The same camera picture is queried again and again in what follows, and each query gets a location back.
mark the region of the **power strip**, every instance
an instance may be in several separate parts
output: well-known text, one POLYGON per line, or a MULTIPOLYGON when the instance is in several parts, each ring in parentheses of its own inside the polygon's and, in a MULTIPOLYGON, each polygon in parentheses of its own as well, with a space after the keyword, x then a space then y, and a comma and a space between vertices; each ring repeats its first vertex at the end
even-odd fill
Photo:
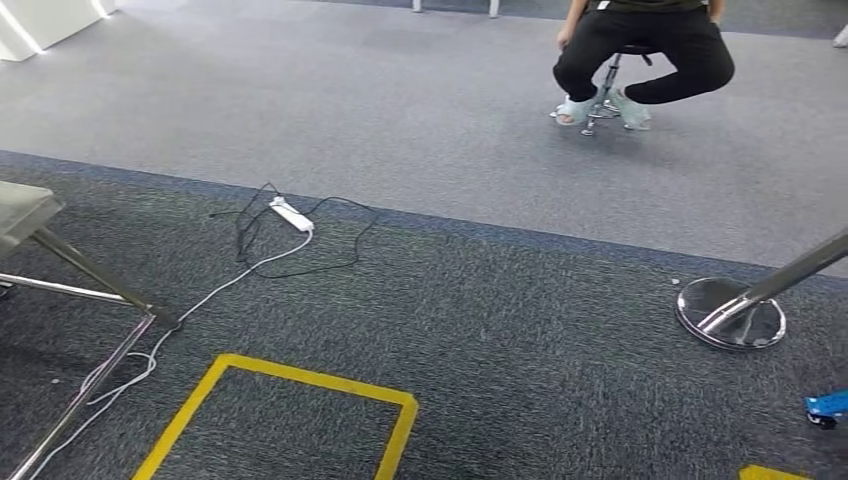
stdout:
POLYGON ((312 223, 312 220, 309 220, 305 215, 298 212, 296 208, 289 205, 284 197, 274 197, 274 201, 269 203, 268 206, 301 232, 311 232, 315 229, 315 224, 312 223))

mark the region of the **black cable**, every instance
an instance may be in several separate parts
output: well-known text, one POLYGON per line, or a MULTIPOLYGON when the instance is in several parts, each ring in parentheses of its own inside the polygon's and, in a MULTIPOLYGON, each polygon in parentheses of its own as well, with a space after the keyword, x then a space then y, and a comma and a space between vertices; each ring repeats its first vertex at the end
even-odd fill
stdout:
MULTIPOLYGON (((243 209, 241 209, 239 211, 218 212, 218 213, 213 213, 213 214, 210 215, 210 217, 217 217, 217 216, 220 216, 220 215, 231 215, 231 214, 237 214, 238 215, 238 217, 236 218, 236 261, 239 262, 239 263, 243 263, 247 268, 253 268, 253 265, 255 264, 254 262, 252 262, 250 260, 249 253, 250 253, 250 248, 253 246, 254 241, 259 236, 259 232, 262 229, 263 224, 260 221, 260 219, 265 214, 267 214, 269 211, 272 211, 272 209, 270 207, 263 208, 260 212, 253 215, 253 217, 250 218, 250 220, 247 222, 246 225, 243 225, 243 219, 245 218, 245 215, 247 215, 250 208, 259 199, 260 195, 268 187, 271 187, 276 195, 281 195, 280 192, 277 190, 277 188, 272 183, 268 182, 256 191, 256 193, 253 195, 253 198, 251 198, 250 202, 243 209), (250 239, 245 241, 247 236, 251 233, 252 233, 252 235, 250 236, 250 239)), ((336 265, 327 265, 327 266, 324 266, 324 267, 311 268, 309 270, 304 270, 302 272, 286 273, 286 274, 281 274, 281 275, 268 275, 268 274, 264 274, 264 273, 260 272, 259 271, 260 269, 256 269, 252 272, 252 274, 256 275, 258 277, 261 277, 261 278, 269 279, 269 280, 279 280, 279 279, 282 279, 282 278, 290 278, 290 277, 296 277, 296 276, 301 276, 301 275, 309 275, 309 274, 313 274, 313 273, 325 272, 325 271, 328 271, 328 270, 335 270, 335 269, 338 269, 338 268, 350 267, 350 266, 353 266, 356 263, 358 263, 360 261, 359 248, 360 248, 360 243, 361 243, 362 237, 364 237, 365 234, 368 233, 368 231, 371 230, 377 224, 377 221, 380 219, 380 213, 377 212, 376 210, 374 210, 373 208, 367 206, 367 205, 363 205, 359 202, 355 202, 355 201, 349 200, 347 198, 327 197, 327 198, 320 200, 311 209, 303 212, 303 215, 311 215, 316 210, 321 208, 322 205, 324 205, 325 203, 327 203, 329 201, 339 201, 339 202, 349 203, 351 205, 355 205, 359 208, 362 208, 363 210, 366 210, 371 214, 371 221, 368 223, 368 225, 365 226, 364 229, 362 229, 356 235, 356 238, 354 238, 354 241, 353 241, 353 259, 351 259, 347 262, 344 262, 344 263, 339 263, 339 264, 336 264, 336 265)))

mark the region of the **person's knee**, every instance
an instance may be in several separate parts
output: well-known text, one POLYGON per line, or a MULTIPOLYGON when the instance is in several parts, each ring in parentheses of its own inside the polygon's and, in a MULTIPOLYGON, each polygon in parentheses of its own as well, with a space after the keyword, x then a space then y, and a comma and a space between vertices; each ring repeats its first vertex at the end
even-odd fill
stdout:
POLYGON ((697 75, 693 76, 693 79, 698 82, 705 93, 714 92, 730 83, 735 73, 736 67, 733 62, 727 61, 714 65, 709 70, 698 72, 697 75))
POLYGON ((554 77, 560 85, 579 83, 587 77, 591 79, 593 74, 594 72, 587 72, 585 68, 576 62, 563 58, 554 65, 554 77))

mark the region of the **person's hand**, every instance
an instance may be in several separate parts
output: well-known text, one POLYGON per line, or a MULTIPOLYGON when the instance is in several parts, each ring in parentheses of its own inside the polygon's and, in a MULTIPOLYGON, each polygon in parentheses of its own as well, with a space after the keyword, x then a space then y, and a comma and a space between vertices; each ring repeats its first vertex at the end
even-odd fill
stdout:
POLYGON ((559 47, 560 50, 565 49, 565 46, 571 41, 572 35, 574 35, 573 28, 562 27, 562 30, 560 30, 557 34, 557 47, 559 47))

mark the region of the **gray carpet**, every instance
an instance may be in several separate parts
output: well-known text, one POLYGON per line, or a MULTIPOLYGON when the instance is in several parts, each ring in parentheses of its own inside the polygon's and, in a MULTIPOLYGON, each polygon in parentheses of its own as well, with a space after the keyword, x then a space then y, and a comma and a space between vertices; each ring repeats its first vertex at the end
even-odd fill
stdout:
MULTIPOLYGON (((70 206, 54 229, 174 312, 239 271, 231 220, 208 213, 240 207, 250 190, 15 154, 0 157, 0 178, 55 189, 70 206)), ((844 279, 818 277, 784 295, 787 339, 733 355, 677 324, 672 279, 721 265, 745 278, 758 267, 384 215, 355 267, 252 277, 198 312, 166 344, 155 374, 44 478, 130 477, 223 352, 414 394, 421 411, 400 479, 724 480, 749 463, 819 480, 848 476, 848 430, 811 426, 802 403, 848 386, 844 279), (460 227, 467 233, 452 233, 460 227), (610 253, 584 253, 583 243, 610 253), (656 257, 664 267, 642 261, 656 257)), ((314 219, 314 246, 274 271, 349 258, 364 218, 331 208, 314 219)), ((259 240, 265 253, 298 241, 285 226, 259 240)), ((77 280, 31 246, 0 265, 77 280)), ((11 470, 132 321, 120 307, 31 290, 0 302, 0 472, 11 470)), ((140 369, 127 362, 115 382, 140 369)), ((234 372, 157 478, 367 479, 395 413, 234 372)))
MULTIPOLYGON (((313 0, 409 8, 412 0, 313 0)), ((423 0, 427 10, 488 14, 489 0, 423 0)), ((561 20, 569 1, 501 0, 501 15, 561 20)), ((732 32, 832 38, 845 26, 844 0, 736 0, 727 2, 724 28, 732 32)))
MULTIPOLYGON (((558 28, 134 1, 0 66, 0 149, 772 266, 848 223, 845 51, 728 33, 730 86, 654 109, 649 134, 589 139, 547 117, 558 28)), ((621 78, 670 69, 627 59, 621 78)))

